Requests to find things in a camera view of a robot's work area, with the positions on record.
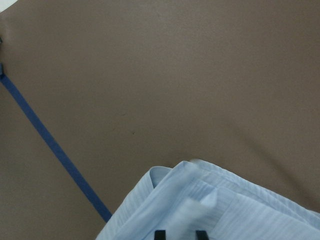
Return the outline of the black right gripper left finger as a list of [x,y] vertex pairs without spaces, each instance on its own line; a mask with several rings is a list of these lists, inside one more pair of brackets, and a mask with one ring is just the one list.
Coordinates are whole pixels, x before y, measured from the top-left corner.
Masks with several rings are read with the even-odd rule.
[[156,230],[153,236],[154,240],[166,240],[166,231],[165,230]]

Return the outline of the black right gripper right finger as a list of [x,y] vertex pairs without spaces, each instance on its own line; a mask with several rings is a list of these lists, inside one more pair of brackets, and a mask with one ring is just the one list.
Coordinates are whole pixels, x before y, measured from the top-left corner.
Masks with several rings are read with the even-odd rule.
[[195,231],[196,240],[208,240],[208,234],[205,230]]

